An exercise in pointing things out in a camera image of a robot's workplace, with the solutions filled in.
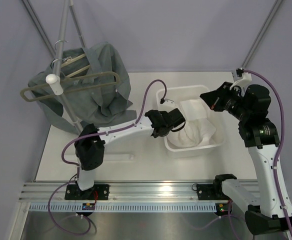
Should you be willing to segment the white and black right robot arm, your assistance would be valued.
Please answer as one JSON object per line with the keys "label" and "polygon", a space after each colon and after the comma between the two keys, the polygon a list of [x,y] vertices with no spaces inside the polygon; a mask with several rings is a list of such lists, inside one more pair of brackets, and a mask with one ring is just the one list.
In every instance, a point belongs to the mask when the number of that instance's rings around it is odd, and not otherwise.
{"label": "white and black right robot arm", "polygon": [[200,94],[215,112],[226,111],[238,122],[239,135],[252,159],[259,198],[254,197],[232,176],[218,175],[212,186],[215,197],[229,197],[244,213],[253,235],[292,233],[292,203],[287,193],[279,161],[280,138],[276,126],[267,118],[271,103],[269,90],[251,84],[244,94],[238,86],[224,82],[218,89]]}

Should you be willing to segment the grey clothes hanger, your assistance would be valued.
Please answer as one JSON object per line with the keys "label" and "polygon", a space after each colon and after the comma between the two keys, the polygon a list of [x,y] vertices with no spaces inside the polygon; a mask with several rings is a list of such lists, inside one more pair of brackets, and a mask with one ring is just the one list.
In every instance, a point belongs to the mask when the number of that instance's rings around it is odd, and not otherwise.
{"label": "grey clothes hanger", "polygon": [[28,87],[20,91],[20,96],[26,102],[43,101],[60,96],[61,94],[71,94],[96,88],[110,87],[121,83],[118,73],[110,70],[103,71],[99,60],[89,57],[79,60],[72,65],[63,67],[61,71],[68,75],[78,68],[90,64],[90,68],[71,78],[64,78],[61,73],[59,79],[49,83],[46,77],[53,72],[49,65],[44,71],[39,72],[28,81]]}

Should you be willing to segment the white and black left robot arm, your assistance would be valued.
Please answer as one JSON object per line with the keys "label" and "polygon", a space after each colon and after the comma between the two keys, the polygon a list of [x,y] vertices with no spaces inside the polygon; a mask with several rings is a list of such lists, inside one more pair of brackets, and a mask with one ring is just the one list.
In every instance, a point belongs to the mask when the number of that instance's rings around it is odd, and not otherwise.
{"label": "white and black left robot arm", "polygon": [[182,130],[185,125],[186,119],[177,108],[171,111],[149,110],[140,118],[123,125],[106,128],[87,125],[73,143],[79,163],[75,179],[76,194],[84,200],[93,195],[95,169],[102,165],[106,147],[134,137],[165,137]]}

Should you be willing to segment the white shirt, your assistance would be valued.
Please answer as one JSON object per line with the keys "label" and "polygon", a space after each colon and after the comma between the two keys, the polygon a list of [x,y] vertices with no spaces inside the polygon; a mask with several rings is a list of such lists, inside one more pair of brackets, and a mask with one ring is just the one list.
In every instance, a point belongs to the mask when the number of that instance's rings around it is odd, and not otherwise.
{"label": "white shirt", "polygon": [[216,127],[209,121],[209,114],[200,99],[180,101],[178,109],[185,118],[185,126],[177,132],[170,132],[168,141],[177,148],[193,148],[214,145]]}

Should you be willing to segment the white plastic basket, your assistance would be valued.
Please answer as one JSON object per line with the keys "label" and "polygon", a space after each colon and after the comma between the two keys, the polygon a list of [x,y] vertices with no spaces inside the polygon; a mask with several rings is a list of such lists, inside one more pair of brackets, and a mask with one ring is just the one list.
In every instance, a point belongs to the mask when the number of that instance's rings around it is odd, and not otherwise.
{"label": "white plastic basket", "polygon": [[[169,106],[161,106],[160,99],[165,93],[165,90],[162,88],[156,92],[156,103],[157,109],[160,111],[171,111],[175,108],[178,109],[177,104],[181,101],[187,100],[195,100],[200,99],[200,94],[209,92],[210,89],[205,85],[191,85],[191,86],[182,86],[182,87],[170,87],[167,89],[165,99],[170,99],[175,102],[174,107]],[[203,105],[206,107],[207,113],[209,114],[209,121],[216,127],[216,132],[213,135],[212,139],[215,141],[215,144],[206,145],[206,146],[198,146],[198,147],[190,147],[190,148],[178,148],[171,144],[168,141],[167,136],[164,137],[164,145],[167,150],[167,154],[172,158],[187,158],[187,157],[195,157],[195,156],[203,156],[207,155],[213,150],[217,149],[221,145],[223,145],[226,141],[225,131],[223,128],[221,115],[216,113],[206,105],[203,101]]]}

